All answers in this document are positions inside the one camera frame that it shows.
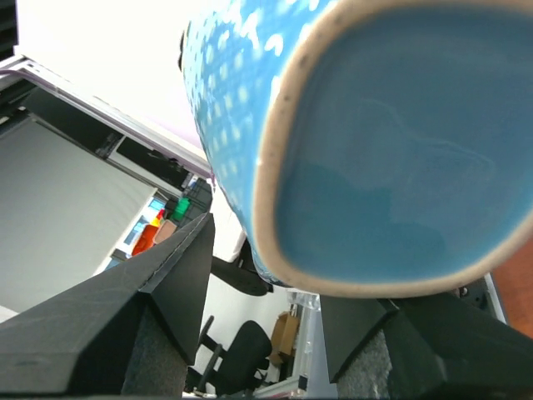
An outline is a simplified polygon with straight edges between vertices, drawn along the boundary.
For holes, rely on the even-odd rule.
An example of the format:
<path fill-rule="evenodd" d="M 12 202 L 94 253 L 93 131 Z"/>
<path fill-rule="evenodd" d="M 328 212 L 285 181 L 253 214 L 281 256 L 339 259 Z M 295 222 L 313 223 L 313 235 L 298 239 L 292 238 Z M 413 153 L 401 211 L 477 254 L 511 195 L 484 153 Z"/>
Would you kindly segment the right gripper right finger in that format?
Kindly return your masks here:
<path fill-rule="evenodd" d="M 321 297 L 340 398 L 531 398 L 532 341 L 452 294 Z"/>

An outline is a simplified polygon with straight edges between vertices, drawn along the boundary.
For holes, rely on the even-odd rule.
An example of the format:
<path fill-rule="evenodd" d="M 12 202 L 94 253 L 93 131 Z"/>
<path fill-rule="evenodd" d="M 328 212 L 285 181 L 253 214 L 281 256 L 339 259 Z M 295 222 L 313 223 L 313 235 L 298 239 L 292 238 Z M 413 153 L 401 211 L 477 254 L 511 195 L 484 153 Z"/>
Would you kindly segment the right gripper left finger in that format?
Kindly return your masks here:
<path fill-rule="evenodd" d="M 213 217 L 1 326 L 4 396 L 178 396 L 195 362 Z"/>

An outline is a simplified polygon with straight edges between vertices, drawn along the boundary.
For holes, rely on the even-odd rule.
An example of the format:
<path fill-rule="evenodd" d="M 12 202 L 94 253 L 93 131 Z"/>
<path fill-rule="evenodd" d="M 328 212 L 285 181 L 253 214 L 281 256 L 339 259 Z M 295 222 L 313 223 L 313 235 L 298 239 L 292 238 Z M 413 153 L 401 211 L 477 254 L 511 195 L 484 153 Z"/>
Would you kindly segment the blue mug white inside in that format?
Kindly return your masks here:
<path fill-rule="evenodd" d="M 215 1 L 181 70 L 269 283 L 425 296 L 531 238 L 529 1 Z"/>

